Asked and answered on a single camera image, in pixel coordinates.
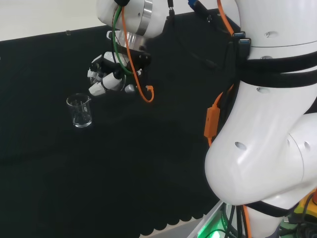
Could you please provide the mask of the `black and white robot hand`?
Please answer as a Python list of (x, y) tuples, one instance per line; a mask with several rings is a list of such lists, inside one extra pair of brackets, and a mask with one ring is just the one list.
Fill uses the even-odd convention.
[(90, 81), (89, 93), (100, 96), (107, 92), (143, 93), (148, 100), (154, 98), (154, 88), (148, 81), (147, 67), (151, 55), (146, 52), (130, 51), (130, 62), (126, 51), (105, 52), (92, 60), (87, 78)]

